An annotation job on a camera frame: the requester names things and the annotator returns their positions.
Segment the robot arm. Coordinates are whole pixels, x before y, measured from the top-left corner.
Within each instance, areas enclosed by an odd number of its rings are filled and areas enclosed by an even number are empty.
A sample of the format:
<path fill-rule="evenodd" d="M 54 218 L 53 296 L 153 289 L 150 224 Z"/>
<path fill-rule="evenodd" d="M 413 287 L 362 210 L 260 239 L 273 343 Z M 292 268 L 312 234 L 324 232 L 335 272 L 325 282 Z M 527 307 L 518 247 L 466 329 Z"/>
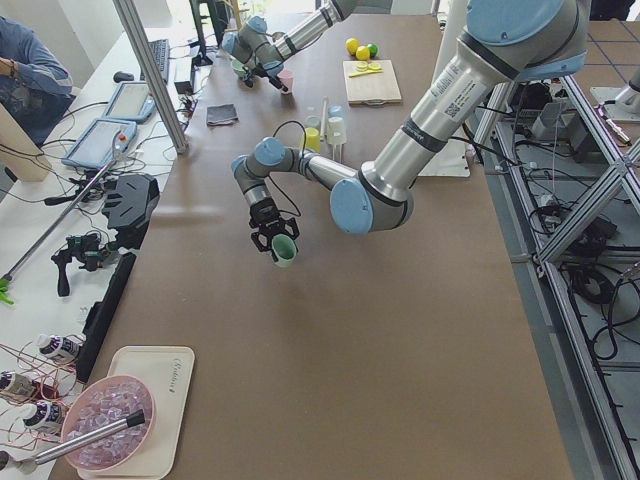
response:
<path fill-rule="evenodd" d="M 265 184 L 273 172 L 298 173 L 326 187 L 333 221 L 346 233 L 404 224 L 418 174 L 496 85 L 563 77 L 583 67 L 590 11 L 588 1 L 467 2 L 453 58 L 376 159 L 357 170 L 274 137 L 261 140 L 232 163 L 257 249 L 276 262 L 297 253 L 297 224 L 282 217 Z"/>
<path fill-rule="evenodd" d="M 243 66 L 243 82 L 253 86 L 253 78 L 266 78 L 282 93 L 290 88 L 279 78 L 284 63 L 308 48 L 333 25 L 353 13 L 389 13 L 391 1 L 330 0 L 317 1 L 317 8 L 286 33 L 273 38 L 266 20 L 253 16 L 237 32 L 223 36 L 222 49 Z"/>

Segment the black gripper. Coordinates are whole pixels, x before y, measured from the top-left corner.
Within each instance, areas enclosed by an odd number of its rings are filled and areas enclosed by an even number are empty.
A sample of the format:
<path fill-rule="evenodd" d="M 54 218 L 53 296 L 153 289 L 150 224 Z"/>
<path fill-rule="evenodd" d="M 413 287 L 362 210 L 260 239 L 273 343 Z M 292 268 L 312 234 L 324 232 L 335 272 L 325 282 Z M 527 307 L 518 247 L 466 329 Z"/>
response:
<path fill-rule="evenodd" d="M 248 87 L 254 86 L 254 75 L 260 78 L 269 78 L 269 83 L 274 86 L 281 94 L 289 94 L 290 88 L 278 77 L 280 73 L 279 62 L 265 62 L 257 64 L 252 72 L 246 70 L 243 76 L 243 83 Z"/>
<path fill-rule="evenodd" d="M 295 217 L 284 218 L 272 198 L 264 198 L 250 206 L 249 226 L 256 229 L 250 238 L 259 252 L 268 253 L 273 262 L 277 261 L 273 250 L 273 239 L 279 233 L 291 240 L 300 234 Z"/>

